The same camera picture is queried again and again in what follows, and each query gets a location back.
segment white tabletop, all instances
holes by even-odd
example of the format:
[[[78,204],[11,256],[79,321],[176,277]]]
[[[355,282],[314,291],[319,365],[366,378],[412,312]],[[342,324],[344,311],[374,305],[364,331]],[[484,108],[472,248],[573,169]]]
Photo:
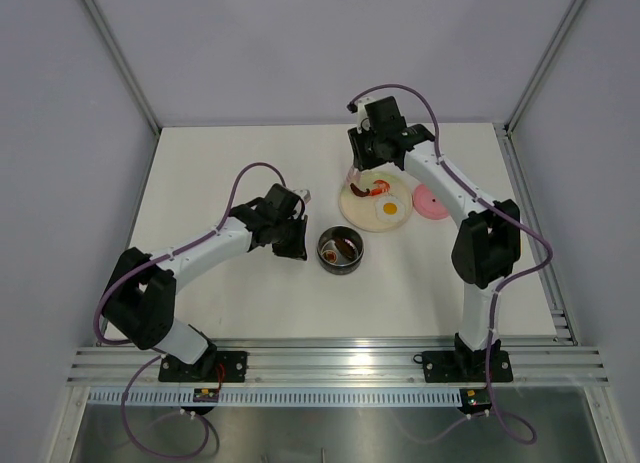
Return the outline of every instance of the white tabletop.
[[[307,188],[312,196],[307,262],[277,258],[270,248],[228,260],[178,295],[178,318],[212,338],[429,337],[458,330],[463,285],[451,264],[457,229],[450,218],[431,221],[414,212],[397,230],[361,232],[365,255],[351,275],[331,275],[317,261],[320,234],[347,224],[338,193],[352,160],[351,126],[162,131],[132,239],[142,251],[179,243],[218,221],[236,174],[254,161],[272,163],[289,188]],[[514,198],[491,124],[443,124],[441,142],[478,186],[499,200]],[[403,178],[412,189],[418,184]],[[251,170],[236,204],[264,196],[276,181],[267,169]],[[529,242],[522,241],[515,270],[533,264]],[[498,329],[503,336],[555,336],[537,275],[504,292]]]

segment metal bowl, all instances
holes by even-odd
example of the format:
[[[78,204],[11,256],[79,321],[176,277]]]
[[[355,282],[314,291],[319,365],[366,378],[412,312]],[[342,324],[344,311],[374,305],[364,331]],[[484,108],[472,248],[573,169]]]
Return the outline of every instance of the metal bowl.
[[[334,226],[320,235],[316,253],[329,273],[347,275],[360,266],[364,242],[353,228]]]

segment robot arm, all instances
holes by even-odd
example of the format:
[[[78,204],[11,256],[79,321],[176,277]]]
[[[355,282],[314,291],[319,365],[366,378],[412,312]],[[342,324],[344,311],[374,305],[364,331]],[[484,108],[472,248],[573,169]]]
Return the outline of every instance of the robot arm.
[[[158,256],[172,257],[127,280],[109,298],[102,315],[138,348],[156,348],[193,365],[196,373],[209,372],[203,363],[215,357],[215,345],[174,317],[176,294],[214,266],[260,246],[271,245],[276,256],[306,260],[304,208],[308,201],[308,191],[294,192],[276,184],[266,197],[233,208],[224,226],[210,238],[204,232],[150,255],[137,248],[126,250],[108,287]]]
[[[359,171],[384,163],[394,163],[427,186],[449,210],[458,227],[451,259],[465,282],[462,326],[456,335],[456,347],[481,357],[487,346],[489,309],[493,289],[513,270],[520,258],[519,230],[486,210],[451,179],[440,164],[449,167],[485,201],[519,220],[517,205],[497,202],[466,178],[446,156],[440,160],[434,150],[434,136],[423,125],[407,127],[393,97],[363,98],[351,107],[358,114],[358,126],[349,130],[353,166]]]

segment black bracket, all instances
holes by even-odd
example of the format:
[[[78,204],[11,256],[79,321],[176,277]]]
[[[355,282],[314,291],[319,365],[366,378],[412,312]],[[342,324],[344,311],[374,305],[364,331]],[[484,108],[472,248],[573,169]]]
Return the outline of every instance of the black bracket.
[[[456,335],[455,349],[423,351],[413,357],[422,366],[426,383],[485,383],[486,351],[471,351]],[[509,354],[500,349],[500,340],[491,347],[491,381],[511,383],[513,371]]]
[[[371,170],[385,163],[393,163],[404,170],[408,151],[435,136],[424,125],[407,127],[394,97],[389,96],[365,105],[369,129],[351,128],[347,134],[353,151],[353,166],[359,171]]]
[[[192,365],[183,363],[175,356],[167,355],[160,365],[158,381],[163,383],[218,383],[218,374],[215,368],[220,364],[225,371],[224,383],[244,383],[247,373],[248,353],[246,351],[216,351],[213,356],[213,364],[209,365],[213,370],[205,376],[194,374]]]
[[[487,379],[484,365],[473,371],[464,370],[458,365],[453,350],[423,351],[420,356],[422,356],[424,380],[427,383],[484,383]],[[506,351],[497,352],[491,358],[489,368],[492,382],[511,383],[513,381],[511,361]]]
[[[131,270],[149,262],[149,255],[129,248],[109,278],[110,288]],[[102,316],[141,350],[160,343],[171,330],[176,298],[176,280],[170,270],[153,265],[124,282],[107,301]]]
[[[298,218],[293,219],[295,208],[302,202]],[[305,233],[307,217],[304,216],[304,200],[293,191],[275,184],[264,198],[254,198],[248,203],[231,209],[229,216],[245,224],[252,234],[252,251],[260,246],[271,245],[276,256],[307,260]]]
[[[520,221],[520,209],[512,200],[494,201],[497,209]],[[466,283],[486,288],[506,277],[520,259],[520,230],[490,210],[472,211],[462,220],[451,252],[456,273]]]

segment fried egg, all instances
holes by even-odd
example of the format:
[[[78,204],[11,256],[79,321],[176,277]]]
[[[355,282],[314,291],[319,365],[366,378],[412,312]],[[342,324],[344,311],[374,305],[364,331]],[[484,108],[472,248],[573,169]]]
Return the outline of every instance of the fried egg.
[[[376,217],[385,223],[397,223],[404,219],[407,210],[398,198],[383,195],[376,199]]]

